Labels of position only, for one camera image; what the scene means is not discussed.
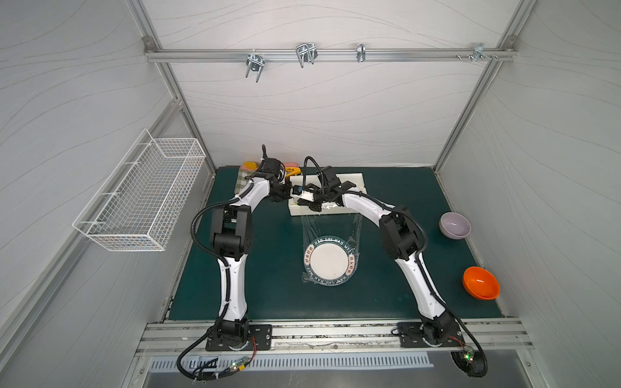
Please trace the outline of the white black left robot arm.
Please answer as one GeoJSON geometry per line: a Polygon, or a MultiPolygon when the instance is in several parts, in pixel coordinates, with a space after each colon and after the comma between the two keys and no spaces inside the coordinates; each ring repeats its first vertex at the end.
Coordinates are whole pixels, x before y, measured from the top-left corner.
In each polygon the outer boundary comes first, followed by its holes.
{"type": "Polygon", "coordinates": [[[265,156],[242,190],[213,210],[210,242],[218,259],[222,286],[216,331],[233,349],[244,347],[249,336],[245,272],[254,236],[253,211],[265,198],[288,199],[289,191],[283,163],[265,156]]]}

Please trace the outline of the lilac ceramic bowl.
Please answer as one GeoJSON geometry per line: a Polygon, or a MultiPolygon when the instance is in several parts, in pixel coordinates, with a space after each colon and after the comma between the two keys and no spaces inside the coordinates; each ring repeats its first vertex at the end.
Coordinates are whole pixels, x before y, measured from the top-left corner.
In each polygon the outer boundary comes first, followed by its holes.
{"type": "Polygon", "coordinates": [[[447,212],[439,220],[439,228],[448,239],[462,240],[472,232],[471,223],[462,214],[447,212]]]}

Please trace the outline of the yellow handled tongs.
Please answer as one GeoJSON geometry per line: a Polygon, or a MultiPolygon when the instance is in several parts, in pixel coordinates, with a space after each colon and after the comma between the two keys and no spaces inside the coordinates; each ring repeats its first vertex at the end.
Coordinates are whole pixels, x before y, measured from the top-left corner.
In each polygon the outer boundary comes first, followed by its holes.
{"type": "Polygon", "coordinates": [[[286,178],[291,176],[299,176],[300,174],[302,174],[300,167],[286,167],[286,178]]]}

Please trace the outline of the cream plastic wrap dispenser box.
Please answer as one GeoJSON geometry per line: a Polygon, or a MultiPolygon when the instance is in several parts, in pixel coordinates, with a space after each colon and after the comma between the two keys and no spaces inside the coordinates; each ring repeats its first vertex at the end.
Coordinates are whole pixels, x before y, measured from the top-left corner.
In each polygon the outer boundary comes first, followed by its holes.
{"type": "MultiPolygon", "coordinates": [[[[356,187],[354,189],[358,188],[362,192],[366,193],[365,182],[364,182],[362,173],[344,173],[344,174],[336,174],[336,176],[337,178],[340,179],[341,183],[344,183],[345,181],[349,181],[355,184],[356,187]]],[[[292,176],[289,178],[289,181],[291,182],[292,186],[294,185],[301,186],[303,183],[303,177],[301,175],[292,176]]],[[[316,186],[320,186],[320,178],[317,177],[316,175],[307,176],[306,184],[314,184],[316,186]]],[[[338,206],[334,202],[323,203],[322,210],[320,213],[318,213],[318,212],[314,212],[310,210],[306,206],[298,205],[296,198],[291,198],[288,200],[288,208],[289,208],[289,214],[292,217],[356,213],[349,208],[338,206]]]]}

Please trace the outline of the small metal hook clamp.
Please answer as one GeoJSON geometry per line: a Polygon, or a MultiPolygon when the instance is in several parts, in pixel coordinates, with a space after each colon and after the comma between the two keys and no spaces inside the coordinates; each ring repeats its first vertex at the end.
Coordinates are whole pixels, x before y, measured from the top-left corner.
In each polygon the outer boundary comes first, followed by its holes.
{"type": "Polygon", "coordinates": [[[366,47],[365,44],[360,43],[357,45],[357,62],[363,63],[366,57],[366,47]]]}

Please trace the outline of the metal U-bolt clamp middle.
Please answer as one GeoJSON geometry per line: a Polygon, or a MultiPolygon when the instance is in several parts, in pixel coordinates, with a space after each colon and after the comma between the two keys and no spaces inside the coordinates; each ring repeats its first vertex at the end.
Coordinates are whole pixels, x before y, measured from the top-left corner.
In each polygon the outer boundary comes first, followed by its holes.
{"type": "Polygon", "coordinates": [[[314,43],[300,44],[295,49],[299,65],[304,68],[305,64],[315,64],[318,57],[317,48],[314,43]]]}

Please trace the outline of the metal U-bolt clamp left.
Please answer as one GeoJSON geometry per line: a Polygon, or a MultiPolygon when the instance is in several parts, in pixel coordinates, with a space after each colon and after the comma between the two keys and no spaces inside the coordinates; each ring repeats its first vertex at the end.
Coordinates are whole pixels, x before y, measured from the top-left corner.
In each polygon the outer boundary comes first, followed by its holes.
{"type": "Polygon", "coordinates": [[[245,77],[248,78],[250,73],[255,73],[255,82],[259,82],[262,72],[265,68],[265,60],[262,58],[262,56],[256,53],[248,55],[246,59],[246,66],[247,68],[245,77]]]}

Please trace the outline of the metal bracket clamp right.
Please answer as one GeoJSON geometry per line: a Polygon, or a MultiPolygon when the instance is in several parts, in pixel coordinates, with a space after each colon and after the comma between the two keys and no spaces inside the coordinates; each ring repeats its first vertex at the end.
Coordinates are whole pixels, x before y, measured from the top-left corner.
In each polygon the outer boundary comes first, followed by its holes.
{"type": "Polygon", "coordinates": [[[477,61],[498,61],[500,58],[496,54],[489,54],[485,51],[485,45],[479,43],[472,51],[472,53],[462,56],[457,54],[455,56],[459,61],[470,61],[475,63],[477,61]]]}

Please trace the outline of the aluminium top rail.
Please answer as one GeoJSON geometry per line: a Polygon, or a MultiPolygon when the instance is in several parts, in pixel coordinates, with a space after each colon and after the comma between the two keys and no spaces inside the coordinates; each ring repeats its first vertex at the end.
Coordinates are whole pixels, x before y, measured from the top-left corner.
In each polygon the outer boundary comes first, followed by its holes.
{"type": "MultiPolygon", "coordinates": [[[[457,54],[466,56],[474,48],[370,48],[366,47],[364,62],[422,62],[459,61],[457,54]]],[[[513,61],[518,56],[516,50],[485,48],[489,54],[496,54],[498,61],[513,61]]],[[[256,53],[266,63],[297,63],[293,48],[264,49],[162,49],[146,53],[147,61],[152,63],[245,63],[247,56],[256,53]]],[[[315,63],[357,62],[357,47],[317,48],[315,63]]]]}

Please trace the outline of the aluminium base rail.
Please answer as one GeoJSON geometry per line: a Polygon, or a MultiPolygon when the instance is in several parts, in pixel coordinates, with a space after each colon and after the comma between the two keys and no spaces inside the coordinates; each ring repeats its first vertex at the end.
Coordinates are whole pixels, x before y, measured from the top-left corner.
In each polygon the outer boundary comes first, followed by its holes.
{"type": "MultiPolygon", "coordinates": [[[[466,318],[469,330],[451,334],[441,346],[430,347],[420,337],[407,337],[398,329],[398,319],[380,320],[302,320],[257,321],[249,343],[257,343],[261,354],[340,353],[340,352],[427,352],[457,351],[463,344],[475,346],[477,340],[486,353],[495,350],[532,350],[527,330],[518,318],[466,318]],[[269,325],[269,330],[262,326],[269,325]]],[[[166,321],[151,323],[142,333],[135,355],[176,356],[199,339],[211,326],[209,321],[166,321]]]]}

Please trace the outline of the metal u-bolt clamp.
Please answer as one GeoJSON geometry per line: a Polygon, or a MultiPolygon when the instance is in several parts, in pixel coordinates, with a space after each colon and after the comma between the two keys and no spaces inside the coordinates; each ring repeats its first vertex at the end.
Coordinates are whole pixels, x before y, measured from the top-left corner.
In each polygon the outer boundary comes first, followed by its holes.
{"type": "Polygon", "coordinates": [[[315,64],[318,57],[317,48],[314,43],[300,44],[295,49],[299,65],[304,68],[305,64],[315,64]]]}
{"type": "Polygon", "coordinates": [[[250,73],[255,73],[255,82],[259,82],[262,72],[265,68],[265,60],[262,58],[262,56],[256,53],[248,55],[246,59],[246,66],[247,68],[245,77],[248,78],[250,73]]]}

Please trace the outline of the clear plastic wrap sheet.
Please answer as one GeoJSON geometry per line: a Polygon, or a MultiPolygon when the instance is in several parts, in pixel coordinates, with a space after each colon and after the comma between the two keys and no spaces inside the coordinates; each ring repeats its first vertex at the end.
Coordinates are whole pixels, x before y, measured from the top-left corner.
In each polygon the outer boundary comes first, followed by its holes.
{"type": "Polygon", "coordinates": [[[348,282],[358,268],[362,215],[303,215],[301,221],[302,280],[323,287],[348,282]]]}

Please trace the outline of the orange bowl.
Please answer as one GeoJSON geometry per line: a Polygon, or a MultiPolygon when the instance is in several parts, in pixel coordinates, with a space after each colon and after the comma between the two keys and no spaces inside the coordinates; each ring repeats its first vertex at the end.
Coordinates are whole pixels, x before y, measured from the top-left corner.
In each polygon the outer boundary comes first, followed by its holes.
{"type": "Polygon", "coordinates": [[[479,300],[495,300],[501,292],[501,286],[495,276],[480,267],[466,269],[463,273],[462,284],[468,294],[479,300]]]}

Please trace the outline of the white plate green rim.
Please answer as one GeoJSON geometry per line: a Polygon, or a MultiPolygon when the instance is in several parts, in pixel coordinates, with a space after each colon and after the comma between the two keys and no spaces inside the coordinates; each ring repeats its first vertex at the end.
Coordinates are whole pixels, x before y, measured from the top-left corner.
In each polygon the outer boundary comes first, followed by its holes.
{"type": "Polygon", "coordinates": [[[320,286],[340,286],[357,270],[358,253],[349,241],[324,235],[311,241],[303,254],[306,280],[320,286]]]}

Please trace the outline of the pink tray checkered cloth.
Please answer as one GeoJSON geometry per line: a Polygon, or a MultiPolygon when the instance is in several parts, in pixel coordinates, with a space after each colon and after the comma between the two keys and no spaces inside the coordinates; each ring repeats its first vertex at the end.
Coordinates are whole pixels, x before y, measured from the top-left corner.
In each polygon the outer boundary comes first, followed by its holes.
{"type": "MultiPolygon", "coordinates": [[[[241,168],[239,168],[234,193],[239,194],[248,184],[249,176],[259,167],[259,162],[245,162],[241,168]]],[[[284,163],[283,170],[286,176],[286,167],[300,167],[297,163],[284,163]]]]}

